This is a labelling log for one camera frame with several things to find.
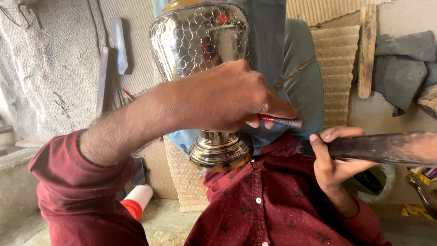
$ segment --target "hairy forearm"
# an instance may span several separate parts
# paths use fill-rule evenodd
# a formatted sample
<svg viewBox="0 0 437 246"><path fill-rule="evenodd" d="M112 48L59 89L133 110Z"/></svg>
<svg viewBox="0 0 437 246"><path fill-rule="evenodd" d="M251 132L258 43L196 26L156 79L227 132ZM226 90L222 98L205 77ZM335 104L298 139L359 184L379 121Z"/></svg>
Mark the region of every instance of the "hairy forearm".
<svg viewBox="0 0 437 246"><path fill-rule="evenodd" d="M113 165L151 140L179 129L172 82L160 84L138 100L100 119L80 137L81 153L98 165Z"/></svg>
<svg viewBox="0 0 437 246"><path fill-rule="evenodd" d="M341 186L330 191L325 191L325 194L342 219L353 218L358 214L359 208L357 200L355 200L344 187Z"/></svg>

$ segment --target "brass vase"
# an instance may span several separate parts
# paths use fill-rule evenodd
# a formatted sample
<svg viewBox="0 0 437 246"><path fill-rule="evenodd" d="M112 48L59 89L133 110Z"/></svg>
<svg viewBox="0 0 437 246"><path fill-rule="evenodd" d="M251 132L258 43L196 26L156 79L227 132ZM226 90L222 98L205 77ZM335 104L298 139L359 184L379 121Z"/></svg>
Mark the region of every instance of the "brass vase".
<svg viewBox="0 0 437 246"><path fill-rule="evenodd" d="M171 81L226 61L249 61L249 23L227 1L171 0L152 22L150 46L162 80ZM190 163L208 172L239 167L252 155L249 138L208 130L200 131L189 150Z"/></svg>

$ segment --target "wooden stick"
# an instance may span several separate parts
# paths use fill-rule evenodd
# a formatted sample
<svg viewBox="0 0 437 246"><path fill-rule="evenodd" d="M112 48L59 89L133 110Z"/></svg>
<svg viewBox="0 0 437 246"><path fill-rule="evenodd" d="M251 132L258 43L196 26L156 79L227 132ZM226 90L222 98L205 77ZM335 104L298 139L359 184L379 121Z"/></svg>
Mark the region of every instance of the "wooden stick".
<svg viewBox="0 0 437 246"><path fill-rule="evenodd" d="M100 54L99 84L97 86L96 117L109 110L111 85L115 67L115 49L103 46Z"/></svg>
<svg viewBox="0 0 437 246"><path fill-rule="evenodd" d="M437 168L437 132L341 137L326 145L332 158ZM309 141L299 142L296 151L315 156Z"/></svg>
<svg viewBox="0 0 437 246"><path fill-rule="evenodd" d="M12 126L0 127L0 134L13 132L13 131L14 131L14 129L12 128Z"/></svg>
<svg viewBox="0 0 437 246"><path fill-rule="evenodd" d="M360 46L358 51L358 97L368 98L372 90L373 60L376 42L376 5L361 8Z"/></svg>

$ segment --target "fingernail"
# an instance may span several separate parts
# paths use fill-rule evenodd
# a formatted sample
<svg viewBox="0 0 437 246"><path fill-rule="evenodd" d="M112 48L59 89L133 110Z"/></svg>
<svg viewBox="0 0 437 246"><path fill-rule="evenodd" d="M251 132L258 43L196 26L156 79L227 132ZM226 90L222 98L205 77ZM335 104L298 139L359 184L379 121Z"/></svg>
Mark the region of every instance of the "fingernail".
<svg viewBox="0 0 437 246"><path fill-rule="evenodd" d="M313 142L314 140L316 140L317 139L317 136L315 135L315 134L311 134L310 136L309 136L309 140L311 141L311 142Z"/></svg>

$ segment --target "woven mat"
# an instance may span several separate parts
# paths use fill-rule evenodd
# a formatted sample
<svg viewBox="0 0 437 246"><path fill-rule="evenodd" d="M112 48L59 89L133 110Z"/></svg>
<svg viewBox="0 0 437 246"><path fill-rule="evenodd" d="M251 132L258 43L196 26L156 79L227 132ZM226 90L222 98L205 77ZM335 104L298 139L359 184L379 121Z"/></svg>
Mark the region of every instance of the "woven mat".
<svg viewBox="0 0 437 246"><path fill-rule="evenodd" d="M323 129L345 126L360 26L311 31L325 94Z"/></svg>
<svg viewBox="0 0 437 246"><path fill-rule="evenodd" d="M0 1L24 25L18 1ZM21 147L40 147L95 118L100 48L105 42L97 0L37 2L38 16L22 29L0 13L0 85L6 91Z"/></svg>
<svg viewBox="0 0 437 246"><path fill-rule="evenodd" d="M356 12L366 4L392 2L392 0L287 0L287 18L302 19L309 26L314 26Z"/></svg>
<svg viewBox="0 0 437 246"><path fill-rule="evenodd" d="M360 26L311 31L325 92L323 128L346 125L352 68L358 49ZM168 165L180 202L181 212L204 210L208 201L198 188L201 176L185 155L164 138Z"/></svg>
<svg viewBox="0 0 437 246"><path fill-rule="evenodd" d="M203 211L209 202L199 190L199 177L202 177L202 174L190 165L187 157L166 136L164 143L171 177L179 198L179 211Z"/></svg>

